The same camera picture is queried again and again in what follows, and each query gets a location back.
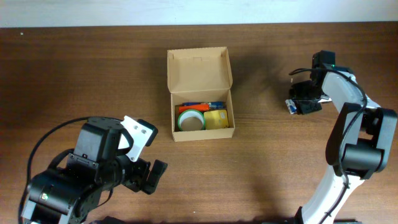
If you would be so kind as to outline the yellow sticky note pad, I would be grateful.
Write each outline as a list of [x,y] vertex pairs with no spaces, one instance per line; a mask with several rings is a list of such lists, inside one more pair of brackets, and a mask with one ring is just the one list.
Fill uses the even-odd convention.
[[204,112],[205,129],[229,128],[228,114],[226,110],[212,110]]

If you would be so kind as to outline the blue pen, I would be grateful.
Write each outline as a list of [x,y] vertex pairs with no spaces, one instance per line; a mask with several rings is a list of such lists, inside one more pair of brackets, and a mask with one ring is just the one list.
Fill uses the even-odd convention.
[[186,102],[186,103],[182,103],[182,106],[197,106],[197,105],[207,105],[207,106],[209,106],[208,103],[198,103],[198,102]]

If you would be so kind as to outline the blue white marker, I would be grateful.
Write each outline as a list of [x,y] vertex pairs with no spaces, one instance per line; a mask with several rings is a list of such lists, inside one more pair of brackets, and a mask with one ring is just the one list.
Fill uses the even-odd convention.
[[223,110],[225,108],[225,104],[222,101],[208,102],[208,106],[211,110]]

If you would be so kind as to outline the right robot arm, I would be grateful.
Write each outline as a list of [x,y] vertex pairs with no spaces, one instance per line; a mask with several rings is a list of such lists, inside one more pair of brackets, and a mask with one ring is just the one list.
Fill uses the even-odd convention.
[[297,210],[294,223],[334,223],[349,196],[387,166],[397,113],[365,93],[353,71],[339,67],[335,53],[312,56],[310,78],[295,83],[285,101],[290,114],[320,111],[332,102],[338,118],[326,143],[327,168],[311,199]]

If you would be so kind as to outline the white blue eraser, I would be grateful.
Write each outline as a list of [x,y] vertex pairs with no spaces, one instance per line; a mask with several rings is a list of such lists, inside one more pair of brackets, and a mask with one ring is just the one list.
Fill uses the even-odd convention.
[[297,107],[293,100],[291,99],[285,100],[285,104],[287,105],[287,109],[290,114],[297,114]]

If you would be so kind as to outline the brown cardboard box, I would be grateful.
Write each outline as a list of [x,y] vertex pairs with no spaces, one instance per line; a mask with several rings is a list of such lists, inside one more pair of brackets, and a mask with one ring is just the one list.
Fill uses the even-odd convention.
[[[167,51],[167,86],[171,99],[172,136],[175,142],[233,137],[235,130],[231,87],[233,76],[226,47],[205,47]],[[222,101],[228,127],[182,131],[178,107],[184,103]]]

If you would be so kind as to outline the green tape roll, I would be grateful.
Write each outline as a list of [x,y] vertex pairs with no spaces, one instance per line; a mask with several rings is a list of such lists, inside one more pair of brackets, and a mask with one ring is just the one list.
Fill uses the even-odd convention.
[[205,117],[198,110],[186,110],[179,115],[177,124],[181,131],[200,131],[205,129]]

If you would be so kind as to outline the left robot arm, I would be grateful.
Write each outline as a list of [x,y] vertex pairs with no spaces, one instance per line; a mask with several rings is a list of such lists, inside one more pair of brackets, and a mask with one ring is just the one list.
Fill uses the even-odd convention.
[[27,180],[18,209],[19,223],[83,223],[100,207],[101,194],[123,185],[133,192],[153,194],[167,163],[139,156],[158,129],[143,119],[82,117],[76,146],[54,157],[47,169],[31,175],[34,146],[27,163]]

